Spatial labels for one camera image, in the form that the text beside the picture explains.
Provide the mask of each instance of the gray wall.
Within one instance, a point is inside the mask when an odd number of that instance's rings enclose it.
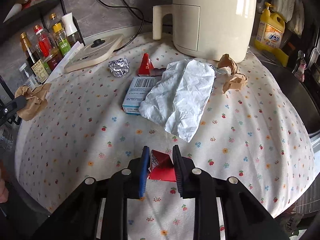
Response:
[[[121,0],[102,0],[109,5],[122,6]],[[160,4],[170,4],[172,0],[126,0],[131,6],[138,7],[144,13],[145,19],[152,20],[152,7]],[[138,25],[140,21],[135,18],[127,9],[119,8],[105,8],[97,0],[64,0],[67,12],[72,12],[76,17],[83,37],[88,37],[103,31]],[[55,12],[58,17],[62,16],[60,6],[57,6],[51,12]],[[259,24],[260,15],[256,16],[255,26]],[[33,26],[41,24],[40,20],[26,26],[22,30],[18,30],[9,40],[0,46],[0,75],[4,78],[12,92],[23,84],[23,79],[20,76],[19,67],[25,62],[25,55],[20,46],[20,34],[25,31],[28,34],[31,42],[36,43],[35,35],[33,33]],[[253,29],[253,34],[256,33],[257,28]],[[5,98],[6,95],[0,87],[0,98],[5,102],[9,101]]]

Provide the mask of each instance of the white tissue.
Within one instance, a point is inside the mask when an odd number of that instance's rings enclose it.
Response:
[[[215,77],[207,63],[184,59],[168,64],[162,79],[141,102],[139,112],[164,130],[190,142],[195,135]]]

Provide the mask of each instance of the white air fryer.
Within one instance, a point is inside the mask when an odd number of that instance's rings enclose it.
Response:
[[[153,7],[153,39],[161,39],[162,18],[172,14],[177,50],[212,60],[228,53],[238,63],[248,49],[255,8],[256,0],[173,0]]]

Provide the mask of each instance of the blue gripper pad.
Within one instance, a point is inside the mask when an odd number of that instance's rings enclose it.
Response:
[[[150,149],[145,146],[142,151],[141,160],[140,160],[140,176],[139,176],[139,197],[143,197],[143,194],[146,191],[146,183],[148,177],[148,168],[150,164]]]

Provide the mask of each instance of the power cord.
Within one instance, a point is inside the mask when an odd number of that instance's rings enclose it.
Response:
[[[136,33],[136,35],[131,40],[129,40],[126,44],[121,46],[119,49],[114,50],[114,52],[119,51],[119,50],[123,49],[125,46],[127,46],[128,44],[130,44],[139,35],[139,33],[143,27],[143,24],[145,22],[143,12],[139,8],[129,6],[125,0],[123,0],[123,2],[126,4],[126,6],[112,6],[112,5],[108,5],[108,4],[104,3],[101,0],[97,0],[97,1],[108,8],[128,8],[138,19],[141,20],[141,26],[140,26],[140,29],[138,30],[138,32]],[[142,18],[138,17],[138,15],[133,11],[133,9],[139,11]]]
[[[124,2],[124,4],[128,7],[128,9],[132,12],[132,14],[137,17],[139,20],[142,20],[132,9],[131,7],[129,6],[129,4],[125,1],[125,0],[122,0]]]

